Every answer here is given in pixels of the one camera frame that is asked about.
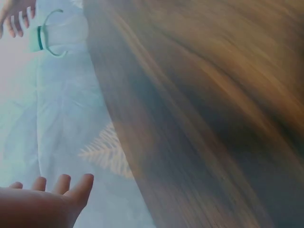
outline wooden table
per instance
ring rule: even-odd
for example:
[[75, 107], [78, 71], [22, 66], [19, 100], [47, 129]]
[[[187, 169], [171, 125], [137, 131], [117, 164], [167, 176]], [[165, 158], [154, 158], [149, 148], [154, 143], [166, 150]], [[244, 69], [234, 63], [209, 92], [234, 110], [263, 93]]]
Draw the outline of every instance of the wooden table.
[[304, 1], [84, 2], [156, 226], [304, 227]]

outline fern print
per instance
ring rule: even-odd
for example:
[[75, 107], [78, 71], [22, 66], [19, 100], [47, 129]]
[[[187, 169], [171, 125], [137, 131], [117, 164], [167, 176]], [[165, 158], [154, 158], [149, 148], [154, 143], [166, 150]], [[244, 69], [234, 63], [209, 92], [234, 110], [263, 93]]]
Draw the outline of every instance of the fern print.
[[117, 175], [133, 178], [112, 123], [108, 124], [91, 144], [81, 150], [79, 157]]

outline child's hand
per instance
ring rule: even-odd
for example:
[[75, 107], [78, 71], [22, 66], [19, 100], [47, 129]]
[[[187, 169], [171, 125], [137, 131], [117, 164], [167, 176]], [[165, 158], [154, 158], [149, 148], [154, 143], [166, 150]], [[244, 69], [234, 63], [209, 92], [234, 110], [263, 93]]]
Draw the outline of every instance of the child's hand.
[[86, 206], [93, 186], [93, 175], [86, 174], [70, 189], [71, 178], [61, 175], [52, 192], [44, 192], [47, 180], [36, 179], [32, 190], [16, 182], [0, 188], [2, 228], [72, 228]]
[[29, 18], [27, 8], [30, 7], [31, 17], [34, 18], [36, 14], [36, 0], [5, 0], [4, 6], [0, 12], [0, 39], [3, 34], [3, 23], [5, 22], [9, 33], [15, 37], [15, 31], [12, 26], [12, 19], [17, 29], [18, 35], [23, 36], [23, 31], [19, 21], [19, 12], [22, 12], [23, 23], [26, 28], [29, 27]]

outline green bangle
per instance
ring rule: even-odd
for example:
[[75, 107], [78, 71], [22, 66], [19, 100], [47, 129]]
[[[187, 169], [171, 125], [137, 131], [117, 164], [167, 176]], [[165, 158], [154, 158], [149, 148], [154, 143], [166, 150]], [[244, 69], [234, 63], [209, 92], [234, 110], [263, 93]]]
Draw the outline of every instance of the green bangle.
[[56, 54], [54, 53], [50, 48], [49, 48], [49, 45], [48, 45], [48, 32], [47, 32], [47, 29], [46, 29], [46, 23], [47, 23], [47, 20], [48, 18], [55, 12], [59, 12], [59, 13], [63, 13], [63, 10], [61, 9], [56, 9], [54, 11], [52, 11], [48, 16], [47, 18], [45, 19], [44, 23], [42, 24], [41, 28], [40, 28], [40, 39], [41, 40], [41, 44], [43, 46], [43, 49], [47, 50], [52, 56], [55, 56], [55, 57], [58, 57], [58, 58], [62, 58], [64, 57], [66, 54], [67, 54], [67, 51], [65, 51], [64, 53], [62, 54]]

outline finger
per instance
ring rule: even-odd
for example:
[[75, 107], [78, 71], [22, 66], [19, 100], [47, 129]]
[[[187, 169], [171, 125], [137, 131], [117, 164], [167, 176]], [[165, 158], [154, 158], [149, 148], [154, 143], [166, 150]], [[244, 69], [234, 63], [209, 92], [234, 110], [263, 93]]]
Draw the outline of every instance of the finger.
[[29, 28], [29, 18], [26, 10], [22, 11], [22, 19], [26, 28]]
[[36, 6], [31, 6], [30, 7], [30, 14], [31, 14], [31, 17], [33, 19], [36, 15]]
[[9, 16], [9, 13], [13, 7], [13, 4], [14, 4], [13, 1], [6, 2], [0, 11], [0, 38], [2, 38], [2, 35], [3, 35], [3, 23], [4, 23], [5, 19]]
[[15, 182], [9, 186], [10, 189], [22, 189], [23, 184], [20, 182]]
[[87, 205], [94, 182], [92, 174], [85, 174], [81, 180], [64, 195], [72, 198], [82, 209]]
[[66, 174], [60, 175], [52, 193], [63, 195], [70, 190], [71, 177]]
[[45, 191], [46, 190], [46, 185], [47, 185], [47, 179], [44, 177], [38, 177], [34, 184], [32, 185], [32, 190], [36, 191]]
[[20, 25], [20, 21], [19, 21], [19, 15], [14, 15], [14, 24], [15, 24], [15, 27], [17, 29], [17, 32], [18, 32], [18, 35], [20, 37], [23, 37], [23, 31], [22, 31], [22, 28], [21, 28], [21, 25]]
[[5, 20], [5, 23], [6, 23], [6, 26], [8, 28], [8, 31], [9, 31], [10, 35], [15, 38], [16, 34], [15, 34], [15, 31], [14, 31], [13, 25], [11, 23], [11, 17], [8, 17]]

